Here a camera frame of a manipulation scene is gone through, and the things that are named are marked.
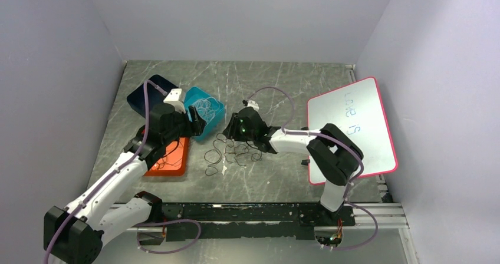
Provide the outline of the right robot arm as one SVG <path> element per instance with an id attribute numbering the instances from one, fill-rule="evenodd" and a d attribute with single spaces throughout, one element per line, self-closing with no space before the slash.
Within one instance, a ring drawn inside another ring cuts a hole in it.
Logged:
<path id="1" fill-rule="evenodd" d="M 263 153 L 298 153 L 310 157 L 325 177 L 318 218 L 333 225 L 341 216 L 340 208 L 354 179 L 364 171 L 364 154 L 336 125 L 327 123 L 316 130 L 290 130 L 269 126 L 252 107 L 233 113 L 222 132 L 233 141 L 251 142 Z"/>

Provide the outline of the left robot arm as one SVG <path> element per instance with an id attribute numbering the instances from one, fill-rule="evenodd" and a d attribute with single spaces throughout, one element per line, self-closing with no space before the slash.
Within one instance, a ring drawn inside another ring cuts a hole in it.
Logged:
<path id="1" fill-rule="evenodd" d="M 102 248 L 133 226 L 162 226 L 162 200 L 142 191 L 125 207 L 110 212 L 124 191 L 166 154 L 181 137 L 202 134 L 206 121 L 194 106 L 176 109 L 163 103 L 147 112 L 145 124 L 126 144 L 114 164 L 66 207 L 53 206 L 44 216 L 44 263 L 55 256 L 66 263 L 92 263 Z"/>

